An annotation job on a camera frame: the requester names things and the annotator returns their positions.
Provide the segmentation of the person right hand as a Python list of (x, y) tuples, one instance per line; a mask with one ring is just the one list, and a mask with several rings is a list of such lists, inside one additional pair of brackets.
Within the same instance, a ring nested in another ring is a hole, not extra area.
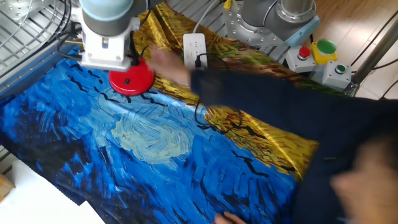
[(150, 59), (147, 64), (151, 70), (164, 78), (179, 85), (190, 86), (191, 71), (173, 52), (153, 45), (150, 47)]

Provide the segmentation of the person left hand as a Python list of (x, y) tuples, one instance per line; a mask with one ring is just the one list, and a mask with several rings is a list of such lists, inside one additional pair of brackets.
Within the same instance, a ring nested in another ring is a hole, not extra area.
[(246, 224), (246, 222), (232, 213), (224, 212), (215, 216), (213, 224)]

